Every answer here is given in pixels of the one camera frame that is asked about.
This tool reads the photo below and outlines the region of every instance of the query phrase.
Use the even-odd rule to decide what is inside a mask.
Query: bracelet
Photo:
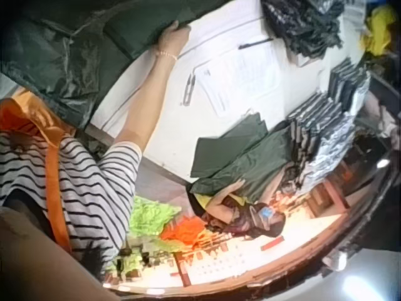
[[[178,60],[178,58],[177,58],[175,55],[172,55],[171,53],[168,53],[168,52],[166,52],[166,51],[158,51],[158,52],[157,52],[157,55],[158,55],[158,56],[159,56],[159,55],[165,55],[165,56],[168,56],[168,57],[170,57],[170,58],[173,58],[175,61]]]

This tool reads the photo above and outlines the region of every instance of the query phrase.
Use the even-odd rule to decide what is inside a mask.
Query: orange fabric
[[[12,130],[37,135],[49,144],[46,154],[46,204],[48,218],[57,244],[71,253],[70,237],[65,224],[58,179],[58,151],[65,133],[74,129],[66,125],[46,108],[40,98],[27,90],[20,90],[0,103],[0,130]]]
[[[160,234],[160,238],[162,240],[179,240],[186,245],[192,246],[197,242],[198,236],[204,230],[205,222],[199,217],[187,218],[184,216],[184,219],[176,227],[168,224]]]

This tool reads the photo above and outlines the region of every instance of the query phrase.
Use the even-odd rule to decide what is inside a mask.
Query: white table
[[[235,0],[194,21],[191,26],[190,40],[172,72],[159,123],[144,153],[156,165],[189,182],[195,181],[190,177],[190,170],[198,138],[220,136],[249,112],[233,112],[218,117],[206,94],[197,85],[190,105],[183,106],[188,74],[196,64],[236,49],[251,37],[269,36],[264,28],[259,0]],[[358,33],[343,21],[341,37],[344,41],[342,49],[330,49],[323,60],[302,68],[288,61],[281,40],[269,42],[276,52],[281,83],[253,102],[250,111],[259,112],[270,129],[317,89],[326,90],[330,69],[347,56],[359,61],[363,53],[358,49]],[[127,116],[127,99],[143,82],[153,60],[152,54],[146,52],[132,63],[102,101],[91,120],[92,125],[112,137],[118,134]]]

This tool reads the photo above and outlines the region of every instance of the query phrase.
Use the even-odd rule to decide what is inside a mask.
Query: striped shirt
[[[44,160],[47,142],[32,137],[24,149],[12,147],[0,131],[0,206],[14,189],[29,194],[47,217]],[[60,194],[73,256],[80,260],[92,241],[102,259],[117,255],[132,212],[142,153],[132,142],[117,143],[96,163],[74,138],[63,137],[59,151]]]

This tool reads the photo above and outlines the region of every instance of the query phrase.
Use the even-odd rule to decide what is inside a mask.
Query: woman
[[[100,162],[74,138],[66,135],[61,141],[60,194],[72,257],[53,242],[49,225],[46,141],[0,132],[0,291],[13,293],[11,300],[116,299],[72,258],[99,276],[122,246],[142,152],[159,119],[177,56],[189,38],[190,28],[178,25],[175,21],[159,38],[154,66]]]
[[[269,183],[257,204],[245,203],[244,206],[230,197],[244,185],[238,180],[219,191],[206,205],[206,214],[202,217],[212,231],[222,231],[234,235],[248,235],[256,238],[260,235],[277,237],[283,231],[286,216],[284,213],[268,206],[271,196],[277,190],[284,176],[282,168],[279,174]]]

